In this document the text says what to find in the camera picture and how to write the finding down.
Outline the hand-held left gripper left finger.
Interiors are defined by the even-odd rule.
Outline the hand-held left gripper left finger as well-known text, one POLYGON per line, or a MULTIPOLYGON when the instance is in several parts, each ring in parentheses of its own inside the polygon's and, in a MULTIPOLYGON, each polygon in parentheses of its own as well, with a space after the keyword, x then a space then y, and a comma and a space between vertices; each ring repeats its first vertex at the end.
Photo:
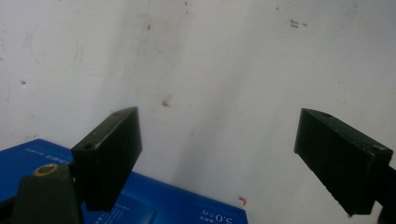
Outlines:
POLYGON ((72 149, 77 181, 89 211, 110 211, 142 152, 136 106, 104 119, 72 149))

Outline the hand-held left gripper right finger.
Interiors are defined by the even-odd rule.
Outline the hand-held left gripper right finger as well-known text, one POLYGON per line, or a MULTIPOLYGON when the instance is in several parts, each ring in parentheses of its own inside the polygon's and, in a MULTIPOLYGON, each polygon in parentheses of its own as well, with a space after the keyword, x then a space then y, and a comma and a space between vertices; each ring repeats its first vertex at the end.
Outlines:
POLYGON ((302 109, 294 152, 349 215, 394 207, 393 151, 340 119, 302 109))

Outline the blue box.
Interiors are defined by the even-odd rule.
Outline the blue box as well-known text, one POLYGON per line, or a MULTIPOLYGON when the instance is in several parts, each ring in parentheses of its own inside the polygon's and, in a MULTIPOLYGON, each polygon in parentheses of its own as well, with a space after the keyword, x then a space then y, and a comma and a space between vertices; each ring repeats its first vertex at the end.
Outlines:
MULTIPOLYGON (((0 150, 0 202, 16 195, 20 180, 46 163, 67 164, 66 147, 36 139, 0 150)), ((85 224, 248 224, 243 209, 133 173, 111 212, 82 210, 85 224)))

